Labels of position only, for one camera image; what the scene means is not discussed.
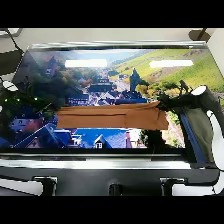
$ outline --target screen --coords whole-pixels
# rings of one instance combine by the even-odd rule
[[[36,102],[60,108],[147,103],[161,91],[174,97],[180,93],[180,80],[189,89],[207,85],[215,95],[224,94],[223,77],[208,49],[27,51],[13,83]],[[12,115],[8,136],[2,136],[1,144],[15,148],[149,148],[154,153],[184,149],[178,116],[168,112],[166,118],[166,131],[58,129],[56,114],[46,111],[34,116],[32,107],[25,105]]]

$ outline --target white wall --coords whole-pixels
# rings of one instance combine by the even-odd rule
[[[224,75],[224,28],[217,28],[208,41],[208,47]]]
[[[113,40],[189,40],[193,28],[24,28],[15,37],[26,50],[28,45],[52,42]],[[212,34],[215,28],[208,28]],[[9,38],[0,38],[0,52],[14,50]]]

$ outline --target white floor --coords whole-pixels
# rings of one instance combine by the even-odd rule
[[[113,40],[190,40],[193,28],[24,28],[17,44],[26,50],[28,45],[52,42],[113,41]],[[216,28],[208,28],[211,35]],[[13,50],[10,38],[0,38],[0,53]]]

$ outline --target brown pants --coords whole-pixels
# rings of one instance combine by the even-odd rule
[[[167,130],[165,112],[145,104],[63,107],[57,112],[58,128],[140,128]]]

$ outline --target village image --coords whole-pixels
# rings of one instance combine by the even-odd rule
[[[66,60],[90,59],[106,59],[107,67],[65,66]],[[150,67],[152,61],[175,59],[192,60],[194,65]],[[157,100],[161,92],[177,96],[180,80],[191,88],[207,85],[215,95],[223,96],[223,77],[212,60],[207,49],[28,51],[13,83],[21,90],[26,88],[26,82],[31,83],[28,91],[35,99],[58,108],[148,103]],[[166,118],[169,129],[156,134],[136,128],[58,129],[56,114],[34,115],[31,107],[24,106],[8,125],[13,137],[0,133],[0,147],[150,148],[152,138],[159,136],[164,147],[184,148],[177,115],[168,112]]]

